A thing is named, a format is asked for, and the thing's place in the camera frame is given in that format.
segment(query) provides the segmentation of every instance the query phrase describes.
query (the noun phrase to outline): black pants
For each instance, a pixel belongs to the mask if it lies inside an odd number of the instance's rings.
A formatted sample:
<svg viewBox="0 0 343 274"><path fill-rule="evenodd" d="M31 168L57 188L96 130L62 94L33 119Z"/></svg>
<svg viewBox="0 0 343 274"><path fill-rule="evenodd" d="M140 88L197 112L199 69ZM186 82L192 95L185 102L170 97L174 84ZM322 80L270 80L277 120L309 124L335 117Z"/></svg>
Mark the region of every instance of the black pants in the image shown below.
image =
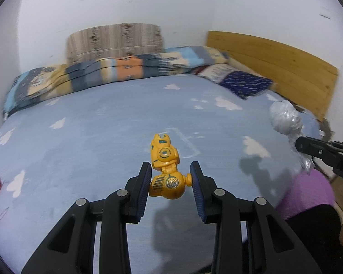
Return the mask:
<svg viewBox="0 0 343 274"><path fill-rule="evenodd" d="M332 206L313 207L288 219L287 223L311 253L323 274L343 274L343 247L339 242L341 224L338 213ZM245 242L243 244L245 273L249 273L247 249ZM200 273L210 271L211 266L201 270Z"/></svg>

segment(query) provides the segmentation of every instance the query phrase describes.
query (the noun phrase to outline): crumpled clear plastic bag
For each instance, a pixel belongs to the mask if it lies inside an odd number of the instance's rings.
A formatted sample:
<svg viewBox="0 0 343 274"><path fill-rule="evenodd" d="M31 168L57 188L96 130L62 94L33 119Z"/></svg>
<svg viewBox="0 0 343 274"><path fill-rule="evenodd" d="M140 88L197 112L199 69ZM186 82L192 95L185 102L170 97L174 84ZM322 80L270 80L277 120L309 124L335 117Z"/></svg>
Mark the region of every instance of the crumpled clear plastic bag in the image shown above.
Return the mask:
<svg viewBox="0 0 343 274"><path fill-rule="evenodd" d="M309 174L314 167L311 156L298 152L295 147L297 138L304 136L301 131L303 124L298 111L289 101L276 101L269 108L269 114L274 130L288 137L291 149L300 157L301 167Z"/></svg>

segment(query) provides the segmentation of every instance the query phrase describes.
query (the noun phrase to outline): wooden headboard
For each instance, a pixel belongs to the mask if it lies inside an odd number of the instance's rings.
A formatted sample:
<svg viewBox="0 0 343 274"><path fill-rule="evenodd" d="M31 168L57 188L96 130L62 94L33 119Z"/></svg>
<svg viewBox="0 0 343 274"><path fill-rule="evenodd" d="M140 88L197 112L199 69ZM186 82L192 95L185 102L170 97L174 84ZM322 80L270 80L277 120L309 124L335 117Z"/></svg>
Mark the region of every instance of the wooden headboard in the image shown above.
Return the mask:
<svg viewBox="0 0 343 274"><path fill-rule="evenodd" d="M338 70L307 52L251 35L209 31L207 46L229 55L276 82L275 91L322 120L328 110Z"/></svg>

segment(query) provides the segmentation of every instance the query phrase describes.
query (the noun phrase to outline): light blue bed sheet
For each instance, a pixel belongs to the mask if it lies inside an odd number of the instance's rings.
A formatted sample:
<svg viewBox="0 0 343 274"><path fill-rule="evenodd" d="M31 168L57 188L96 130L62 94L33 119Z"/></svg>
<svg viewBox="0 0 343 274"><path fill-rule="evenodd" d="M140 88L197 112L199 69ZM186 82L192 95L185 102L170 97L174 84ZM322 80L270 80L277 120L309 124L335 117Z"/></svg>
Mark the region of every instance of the light blue bed sheet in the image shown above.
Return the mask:
<svg viewBox="0 0 343 274"><path fill-rule="evenodd" d="M177 75L93 87L15 113L0 130L0 255L20 273L76 199L103 199L138 174L156 133L169 134L182 173L199 161L236 197L277 205L300 162L269 122L274 100L282 98L266 91L241 100ZM319 137L313 115L301 115L305 133ZM201 222L191 188L178 200L149 198L127 235L134 274L193 273L212 260L215 225ZM97 249L94 260L97 273Z"/></svg>

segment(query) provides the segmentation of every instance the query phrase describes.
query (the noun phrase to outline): wall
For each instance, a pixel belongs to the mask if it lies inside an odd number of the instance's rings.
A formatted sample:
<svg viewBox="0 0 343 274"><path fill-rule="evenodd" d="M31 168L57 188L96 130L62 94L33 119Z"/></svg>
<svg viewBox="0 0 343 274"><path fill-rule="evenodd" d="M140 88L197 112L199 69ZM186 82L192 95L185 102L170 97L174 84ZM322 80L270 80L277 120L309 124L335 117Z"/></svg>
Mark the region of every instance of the wall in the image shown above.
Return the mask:
<svg viewBox="0 0 343 274"><path fill-rule="evenodd" d="M17 19L20 0L5 0L0 7L0 127L6 92L20 74Z"/></svg>
<svg viewBox="0 0 343 274"><path fill-rule="evenodd" d="M215 0L22 0L18 43L22 72L65 62L66 38L97 25L160 25L167 47L202 45Z"/></svg>
<svg viewBox="0 0 343 274"><path fill-rule="evenodd" d="M339 68L326 117L343 141L343 8L337 0L217 0L212 29L279 41Z"/></svg>

